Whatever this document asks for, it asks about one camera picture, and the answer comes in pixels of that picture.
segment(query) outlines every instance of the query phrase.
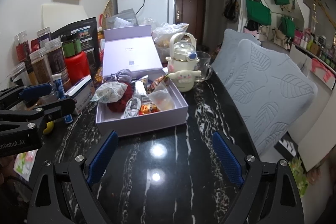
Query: red yarn ball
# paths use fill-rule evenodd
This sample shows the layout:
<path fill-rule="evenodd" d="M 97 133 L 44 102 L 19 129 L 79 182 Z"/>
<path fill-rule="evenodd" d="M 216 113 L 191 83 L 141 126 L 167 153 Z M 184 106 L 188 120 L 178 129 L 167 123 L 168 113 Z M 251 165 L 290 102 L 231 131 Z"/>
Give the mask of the red yarn ball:
<path fill-rule="evenodd" d="M 127 85 L 127 89 L 124 93 L 124 95 L 121 97 L 121 99 L 118 102 L 108 103 L 107 107 L 112 112 L 124 112 L 126 109 L 126 104 L 129 99 L 133 97 L 133 90 L 130 84 L 125 83 Z"/>

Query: leaf pattern cushion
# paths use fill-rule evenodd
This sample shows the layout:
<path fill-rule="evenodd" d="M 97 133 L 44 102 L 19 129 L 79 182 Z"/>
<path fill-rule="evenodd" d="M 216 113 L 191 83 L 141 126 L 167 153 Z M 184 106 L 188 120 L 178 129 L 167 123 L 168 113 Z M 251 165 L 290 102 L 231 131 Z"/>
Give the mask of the leaf pattern cushion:
<path fill-rule="evenodd" d="M 223 45 L 215 61 L 212 63 L 214 71 L 224 84 L 232 77 L 233 65 L 236 60 L 235 52 L 239 41 L 242 39 L 249 39 L 257 45 L 261 44 L 260 41 L 249 33 L 236 32 L 232 29 L 224 31 Z"/>
<path fill-rule="evenodd" d="M 248 39 L 239 42 L 224 84 L 260 155 L 276 144 L 317 95 L 317 87 L 287 54 Z"/>

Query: clear glass cup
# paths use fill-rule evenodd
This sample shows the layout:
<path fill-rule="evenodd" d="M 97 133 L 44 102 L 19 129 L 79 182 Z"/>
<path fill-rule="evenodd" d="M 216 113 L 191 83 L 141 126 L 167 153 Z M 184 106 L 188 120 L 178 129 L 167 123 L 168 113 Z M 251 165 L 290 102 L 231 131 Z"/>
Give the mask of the clear glass cup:
<path fill-rule="evenodd" d="M 208 80 L 212 75 L 212 67 L 210 66 L 210 54 L 206 52 L 199 52 L 197 51 L 197 58 L 199 62 L 196 65 L 196 70 L 201 71 L 201 76 L 195 77 L 196 83 L 201 83 L 205 80 Z"/>

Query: black marble table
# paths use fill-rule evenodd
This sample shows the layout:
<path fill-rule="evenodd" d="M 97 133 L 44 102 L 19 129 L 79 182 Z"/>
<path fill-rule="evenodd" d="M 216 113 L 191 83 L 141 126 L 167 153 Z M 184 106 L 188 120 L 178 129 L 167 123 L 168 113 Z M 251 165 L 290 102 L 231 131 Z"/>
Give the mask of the black marble table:
<path fill-rule="evenodd" d="M 194 224 L 223 219 L 237 189 L 212 149 L 213 132 L 225 132 L 246 154 L 257 152 L 216 74 L 184 97 L 189 105 L 186 124 L 119 139 L 106 172 L 93 187 L 112 223 Z M 70 126 L 56 124 L 53 133 L 44 136 L 31 185 L 45 160 L 70 161 L 99 141 L 95 113 L 96 104 L 90 103 Z M 76 219 L 84 223 L 70 185 L 64 188 Z"/>

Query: brown door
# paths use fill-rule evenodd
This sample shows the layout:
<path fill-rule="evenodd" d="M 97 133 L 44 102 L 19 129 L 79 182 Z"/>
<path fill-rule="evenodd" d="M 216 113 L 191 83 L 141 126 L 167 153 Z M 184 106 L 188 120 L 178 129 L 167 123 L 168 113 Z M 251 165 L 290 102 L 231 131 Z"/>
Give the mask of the brown door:
<path fill-rule="evenodd" d="M 206 0 L 176 0 L 175 23 L 188 23 L 187 32 L 202 44 Z"/>

